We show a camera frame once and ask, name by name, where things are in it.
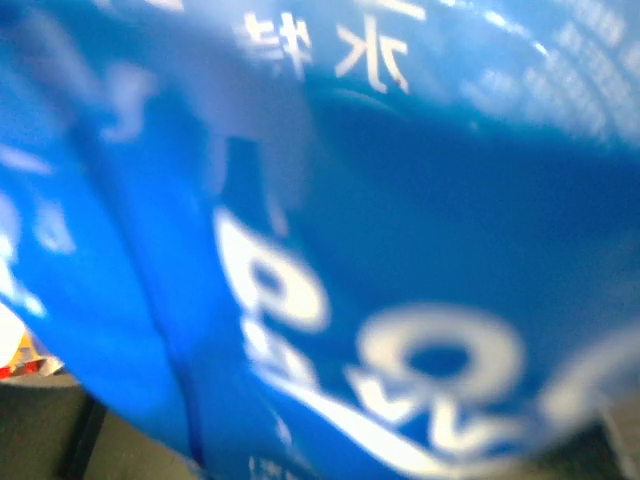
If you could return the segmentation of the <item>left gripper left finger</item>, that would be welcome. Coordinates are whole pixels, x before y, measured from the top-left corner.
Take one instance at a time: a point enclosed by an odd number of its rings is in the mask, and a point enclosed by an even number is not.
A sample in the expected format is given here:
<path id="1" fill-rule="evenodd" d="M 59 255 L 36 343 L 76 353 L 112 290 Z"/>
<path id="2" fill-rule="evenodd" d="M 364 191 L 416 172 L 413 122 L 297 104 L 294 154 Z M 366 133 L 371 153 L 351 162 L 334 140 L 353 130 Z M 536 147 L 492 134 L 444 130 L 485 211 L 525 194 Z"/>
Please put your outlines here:
<path id="1" fill-rule="evenodd" d="M 81 387 L 1 385 L 3 479 L 198 479 Z"/>

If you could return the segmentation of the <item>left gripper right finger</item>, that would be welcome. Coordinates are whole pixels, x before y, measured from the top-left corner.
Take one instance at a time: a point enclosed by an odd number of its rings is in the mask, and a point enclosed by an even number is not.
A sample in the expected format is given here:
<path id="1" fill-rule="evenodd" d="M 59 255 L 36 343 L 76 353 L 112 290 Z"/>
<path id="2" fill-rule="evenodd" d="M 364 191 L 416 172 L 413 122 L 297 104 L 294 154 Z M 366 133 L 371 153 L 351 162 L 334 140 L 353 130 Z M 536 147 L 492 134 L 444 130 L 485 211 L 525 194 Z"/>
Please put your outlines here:
<path id="1" fill-rule="evenodd" d="M 639 395 L 604 410 L 601 420 L 527 465 L 525 479 L 638 479 Z"/>

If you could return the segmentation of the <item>blue bottle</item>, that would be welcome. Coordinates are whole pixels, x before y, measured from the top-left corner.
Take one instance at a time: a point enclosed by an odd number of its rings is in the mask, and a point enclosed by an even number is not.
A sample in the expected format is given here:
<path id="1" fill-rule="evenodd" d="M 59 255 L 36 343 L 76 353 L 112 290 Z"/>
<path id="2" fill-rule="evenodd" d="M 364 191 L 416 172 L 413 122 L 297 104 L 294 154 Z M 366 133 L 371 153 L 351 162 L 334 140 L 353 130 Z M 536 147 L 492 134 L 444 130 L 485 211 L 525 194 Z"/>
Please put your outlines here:
<path id="1" fill-rule="evenodd" d="M 5 1 L 1 317 L 208 476 L 534 457 L 639 390 L 639 5 Z"/>

